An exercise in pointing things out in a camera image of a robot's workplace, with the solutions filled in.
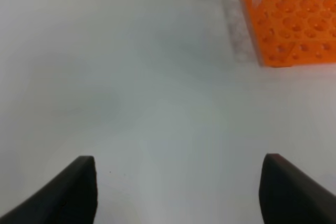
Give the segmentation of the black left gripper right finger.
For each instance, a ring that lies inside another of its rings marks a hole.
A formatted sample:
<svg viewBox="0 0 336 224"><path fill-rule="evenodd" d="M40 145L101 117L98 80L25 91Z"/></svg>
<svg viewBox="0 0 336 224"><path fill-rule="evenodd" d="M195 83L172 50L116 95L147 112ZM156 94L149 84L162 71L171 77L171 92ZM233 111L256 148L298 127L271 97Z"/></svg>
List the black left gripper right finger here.
<svg viewBox="0 0 336 224"><path fill-rule="evenodd" d="M259 184L264 223L335 223L335 195L279 154L266 154Z"/></svg>

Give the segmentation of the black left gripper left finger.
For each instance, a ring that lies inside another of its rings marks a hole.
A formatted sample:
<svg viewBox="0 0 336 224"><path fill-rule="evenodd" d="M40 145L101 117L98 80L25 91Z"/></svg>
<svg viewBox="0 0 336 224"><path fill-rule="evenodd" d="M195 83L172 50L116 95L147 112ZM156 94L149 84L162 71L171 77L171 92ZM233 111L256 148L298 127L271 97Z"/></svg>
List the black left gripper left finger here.
<svg viewBox="0 0 336 224"><path fill-rule="evenodd" d="M79 156L1 223L94 223L97 208L95 159Z"/></svg>

